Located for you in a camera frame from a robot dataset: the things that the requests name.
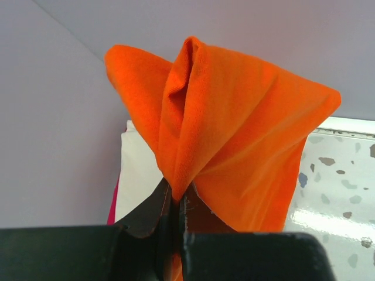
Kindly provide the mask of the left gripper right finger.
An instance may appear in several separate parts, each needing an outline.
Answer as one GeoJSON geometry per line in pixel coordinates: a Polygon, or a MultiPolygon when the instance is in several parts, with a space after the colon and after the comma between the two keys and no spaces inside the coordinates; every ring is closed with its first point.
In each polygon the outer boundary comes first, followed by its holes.
{"type": "Polygon", "coordinates": [[[303,232],[238,232],[191,184],[179,207],[184,280],[334,280],[321,243],[303,232]]]}

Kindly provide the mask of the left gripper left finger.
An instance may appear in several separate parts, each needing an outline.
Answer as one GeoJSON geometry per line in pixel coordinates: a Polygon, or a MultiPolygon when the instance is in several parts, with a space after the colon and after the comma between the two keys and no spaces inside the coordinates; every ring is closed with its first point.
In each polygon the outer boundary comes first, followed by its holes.
{"type": "Polygon", "coordinates": [[[113,225],[1,230],[2,280],[171,280],[171,188],[113,225]]]}

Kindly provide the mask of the orange t shirt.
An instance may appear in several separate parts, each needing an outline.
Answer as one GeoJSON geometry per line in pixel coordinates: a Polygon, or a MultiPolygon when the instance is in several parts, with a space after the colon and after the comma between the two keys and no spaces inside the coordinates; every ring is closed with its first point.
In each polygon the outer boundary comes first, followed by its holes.
{"type": "Polygon", "coordinates": [[[171,280],[184,280],[179,207],[191,184],[235,231],[283,232],[305,142],[338,91],[195,37],[174,62],[124,45],[104,61],[171,188],[171,280]]]}

